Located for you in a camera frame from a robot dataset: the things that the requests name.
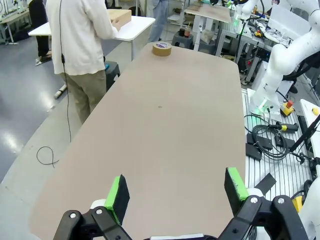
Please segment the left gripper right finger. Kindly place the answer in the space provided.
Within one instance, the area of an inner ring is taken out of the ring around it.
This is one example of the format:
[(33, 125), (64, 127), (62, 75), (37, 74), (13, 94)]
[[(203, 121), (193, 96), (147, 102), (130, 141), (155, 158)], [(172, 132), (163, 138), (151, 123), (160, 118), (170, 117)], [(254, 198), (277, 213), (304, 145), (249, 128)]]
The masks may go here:
[(235, 167), (225, 169), (224, 189), (233, 218), (219, 240), (244, 240), (254, 227), (263, 227), (271, 240), (307, 240), (308, 235), (290, 197), (267, 200), (250, 195)]

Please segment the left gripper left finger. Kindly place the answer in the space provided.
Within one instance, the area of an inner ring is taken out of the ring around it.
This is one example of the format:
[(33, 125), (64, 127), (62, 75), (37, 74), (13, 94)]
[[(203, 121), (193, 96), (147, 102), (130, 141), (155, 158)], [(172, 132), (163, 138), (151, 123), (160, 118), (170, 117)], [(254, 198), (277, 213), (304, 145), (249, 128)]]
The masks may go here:
[(82, 214), (78, 210), (66, 211), (54, 235), (55, 240), (130, 240), (122, 224), (130, 200), (126, 178), (115, 177), (102, 205)]

